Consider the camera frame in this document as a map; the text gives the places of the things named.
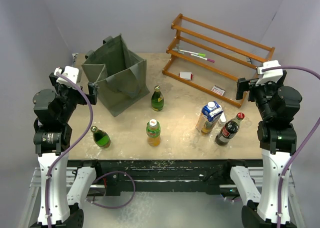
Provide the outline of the green canvas bag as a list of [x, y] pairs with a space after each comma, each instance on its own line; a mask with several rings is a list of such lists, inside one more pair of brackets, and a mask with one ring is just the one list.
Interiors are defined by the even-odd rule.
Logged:
[[90, 50], [81, 65], [89, 82], [98, 86], [98, 99], [114, 116], [150, 93], [147, 62], [127, 47], [123, 36], [109, 36]]

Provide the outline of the green Perrier glass bottle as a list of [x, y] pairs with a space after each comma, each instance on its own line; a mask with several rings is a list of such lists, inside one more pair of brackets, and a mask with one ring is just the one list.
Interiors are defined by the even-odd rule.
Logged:
[[164, 97], [162, 95], [160, 86], [154, 87], [154, 93], [151, 97], [151, 106], [155, 111], [161, 111], [164, 107]]

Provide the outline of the orange juice plastic bottle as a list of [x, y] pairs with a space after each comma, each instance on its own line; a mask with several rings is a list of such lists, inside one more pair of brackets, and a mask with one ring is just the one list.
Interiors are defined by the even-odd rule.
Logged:
[[161, 142], [161, 127], [156, 119], [151, 119], [146, 125], [147, 142], [150, 146], [158, 146]]

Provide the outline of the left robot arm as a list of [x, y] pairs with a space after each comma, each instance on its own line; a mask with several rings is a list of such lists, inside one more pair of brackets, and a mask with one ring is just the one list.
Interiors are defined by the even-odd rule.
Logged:
[[75, 179], [67, 189], [69, 151], [78, 142], [70, 143], [72, 128], [68, 121], [78, 105], [97, 103], [98, 87], [88, 83], [85, 94], [77, 83], [79, 76], [69, 76], [61, 69], [49, 75], [54, 89], [44, 89], [33, 97], [35, 135], [33, 143], [41, 175], [41, 204], [34, 228], [81, 228], [84, 224], [83, 204], [91, 184], [103, 179], [96, 160], [82, 162]]

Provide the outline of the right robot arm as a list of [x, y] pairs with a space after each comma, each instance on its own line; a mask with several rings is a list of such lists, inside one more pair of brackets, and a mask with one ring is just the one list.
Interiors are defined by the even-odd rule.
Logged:
[[235, 184], [243, 202], [242, 225], [245, 228], [293, 228], [289, 214], [289, 160], [296, 154], [297, 134], [291, 123], [300, 109], [302, 96], [283, 80], [268, 81], [263, 85], [257, 79], [237, 81], [236, 99], [249, 92], [248, 100], [255, 102], [262, 120], [257, 137], [263, 162], [262, 191], [259, 192], [245, 166], [223, 170], [222, 178]]

